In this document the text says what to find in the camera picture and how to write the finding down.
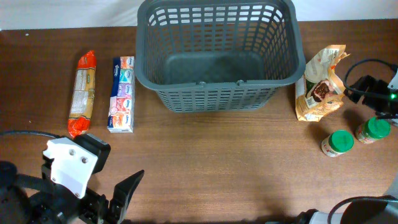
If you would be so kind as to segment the green lid jar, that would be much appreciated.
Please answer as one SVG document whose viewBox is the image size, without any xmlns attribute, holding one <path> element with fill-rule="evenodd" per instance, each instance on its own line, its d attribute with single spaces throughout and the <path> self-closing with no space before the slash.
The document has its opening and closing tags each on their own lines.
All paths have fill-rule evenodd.
<svg viewBox="0 0 398 224">
<path fill-rule="evenodd" d="M 371 144 L 386 138 L 391 132 L 391 125 L 384 119 L 373 117 L 356 128 L 356 139 L 364 144 Z"/>
<path fill-rule="evenodd" d="M 329 157 L 340 156 L 350 151 L 354 146 L 354 138 L 345 130 L 337 130 L 321 143 L 321 150 Z"/>
</svg>

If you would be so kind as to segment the orange snack bag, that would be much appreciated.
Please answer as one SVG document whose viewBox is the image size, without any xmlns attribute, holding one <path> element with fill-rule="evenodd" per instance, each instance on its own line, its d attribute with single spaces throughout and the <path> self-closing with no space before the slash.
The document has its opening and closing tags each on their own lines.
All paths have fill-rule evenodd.
<svg viewBox="0 0 398 224">
<path fill-rule="evenodd" d="M 329 45 L 307 64 L 295 82 L 295 112 L 299 121 L 319 122 L 343 106 L 345 86 L 335 73 L 340 60 L 349 54 L 345 45 Z"/>
</svg>

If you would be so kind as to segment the colourful tissue multipack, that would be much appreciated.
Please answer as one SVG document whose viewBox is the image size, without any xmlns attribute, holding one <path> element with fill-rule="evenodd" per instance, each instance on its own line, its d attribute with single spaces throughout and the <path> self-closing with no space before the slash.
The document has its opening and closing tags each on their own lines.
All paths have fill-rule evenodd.
<svg viewBox="0 0 398 224">
<path fill-rule="evenodd" d="M 113 85 L 109 101 L 107 129 L 110 133 L 134 131 L 134 56 L 113 58 Z"/>
</svg>

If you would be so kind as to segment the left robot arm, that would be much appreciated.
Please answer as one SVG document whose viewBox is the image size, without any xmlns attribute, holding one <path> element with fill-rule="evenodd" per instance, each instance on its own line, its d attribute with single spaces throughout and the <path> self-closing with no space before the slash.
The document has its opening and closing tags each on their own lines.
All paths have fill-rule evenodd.
<svg viewBox="0 0 398 224">
<path fill-rule="evenodd" d="M 53 136 L 43 151 L 41 177 L 20 174 L 13 163 L 2 161 L 1 223 L 122 223 L 144 171 L 116 184 L 107 200 L 88 182 L 103 170 L 110 151 L 92 134 Z"/>
</svg>

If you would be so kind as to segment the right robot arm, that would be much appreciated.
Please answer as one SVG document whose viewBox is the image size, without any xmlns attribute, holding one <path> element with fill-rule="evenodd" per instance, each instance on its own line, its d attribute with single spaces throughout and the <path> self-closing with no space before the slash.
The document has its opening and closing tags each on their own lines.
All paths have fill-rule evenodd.
<svg viewBox="0 0 398 224">
<path fill-rule="evenodd" d="M 363 97 L 362 104 L 374 109 L 377 116 L 358 126 L 356 137 L 371 143 L 386 136 L 391 122 L 397 122 L 397 76 L 389 83 L 366 75 L 345 87 L 345 95 L 354 103 Z M 384 196 L 360 196 L 345 199 L 329 213 L 316 209 L 302 212 L 295 223 L 397 223 L 397 179 Z"/>
</svg>

